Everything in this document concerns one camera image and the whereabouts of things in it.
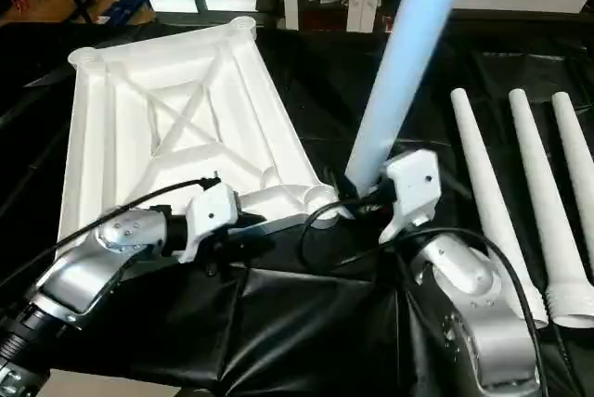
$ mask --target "black cloth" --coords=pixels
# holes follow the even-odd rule
[[[452,23],[442,39],[394,151],[428,147],[440,159],[444,195],[436,224],[480,229],[450,107],[467,89],[537,287],[547,284],[507,93],[527,91],[563,202],[590,269],[550,96],[567,91],[594,145],[594,59],[588,29],[526,22]],[[73,77],[22,88],[64,64],[78,47],[137,41],[186,29],[8,25],[0,118],[5,182],[0,198],[0,274],[55,241]],[[256,43],[318,175],[344,169],[385,47],[385,35],[259,30]],[[15,117],[14,108],[25,105]],[[312,232],[308,256],[327,263],[369,250],[379,222]],[[398,292],[393,259],[367,259],[334,275],[309,275],[296,262],[299,228],[278,232],[250,268],[214,277],[177,265],[124,282],[102,315],[69,337],[56,366],[207,388],[216,395],[456,395]],[[21,284],[0,291],[14,300]],[[594,395],[591,330],[562,331],[588,395]],[[550,329],[541,330],[552,395],[574,395]]]

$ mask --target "blue object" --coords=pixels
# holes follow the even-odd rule
[[[380,175],[453,4],[454,0],[400,3],[346,167],[346,177],[360,196],[369,193]]]
[[[102,17],[109,17],[105,23],[110,26],[126,24],[128,20],[149,0],[119,0],[113,3],[109,9],[101,14]]]

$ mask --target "white rectangular tray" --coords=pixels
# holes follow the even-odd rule
[[[255,21],[69,56],[76,68],[59,237],[103,211],[216,173],[271,233],[336,200],[305,155],[254,42]],[[184,213],[199,186],[155,198]],[[331,225],[333,214],[316,226]]]

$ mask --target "robotic arm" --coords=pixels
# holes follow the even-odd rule
[[[430,221],[441,197],[437,158],[419,150],[388,160],[394,218],[380,243]],[[100,310],[141,261],[196,259],[205,239],[264,219],[241,213],[233,189],[211,180],[185,216],[167,208],[132,209],[91,231],[59,257],[26,295],[24,308],[0,322],[0,397],[33,397],[49,378],[52,353],[65,331]],[[445,367],[469,397],[536,397],[535,349],[525,322],[501,293],[501,278],[482,253],[451,234],[417,240],[409,292]]]
[[[204,180],[204,188],[185,216],[171,215],[168,207],[132,209],[56,259],[27,293],[24,308],[0,322],[0,396],[33,397],[49,378],[60,337],[83,329],[131,266],[168,257],[192,262],[207,237],[259,219],[241,213],[235,192],[219,179]]]

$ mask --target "white tube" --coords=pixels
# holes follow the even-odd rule
[[[549,321],[547,311],[540,292],[532,284],[532,279],[528,274],[518,238],[511,224],[510,214],[484,147],[483,137],[474,119],[474,114],[472,114],[471,103],[466,96],[466,91],[461,88],[452,91],[451,97],[484,234],[495,242],[510,260],[522,282],[523,291],[528,299],[536,326],[538,328],[545,327]],[[501,276],[503,295],[506,301],[511,309],[523,318],[522,306],[508,271],[495,253],[489,251],[489,258]]]
[[[526,93],[511,91],[510,104],[549,274],[551,317],[565,327],[594,327],[594,288],[586,278]]]
[[[346,177],[364,196],[398,136],[454,0],[402,0],[383,53]]]
[[[590,268],[594,271],[594,161],[567,93],[557,93],[553,96],[553,108],[574,186],[575,202],[582,221]]]

